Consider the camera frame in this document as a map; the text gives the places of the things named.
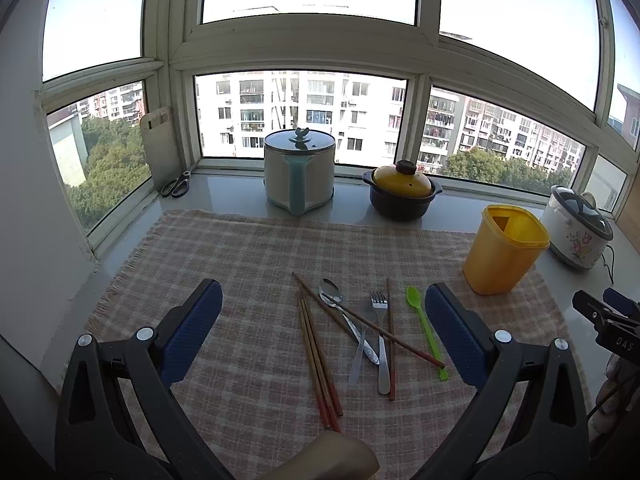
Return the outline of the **right gloved hand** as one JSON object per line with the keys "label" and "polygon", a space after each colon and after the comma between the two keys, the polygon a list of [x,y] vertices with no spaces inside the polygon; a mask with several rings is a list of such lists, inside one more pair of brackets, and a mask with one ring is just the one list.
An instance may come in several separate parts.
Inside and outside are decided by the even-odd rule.
{"label": "right gloved hand", "polygon": [[605,367],[605,381],[589,412],[590,439],[611,431],[639,401],[639,367],[612,354]]}

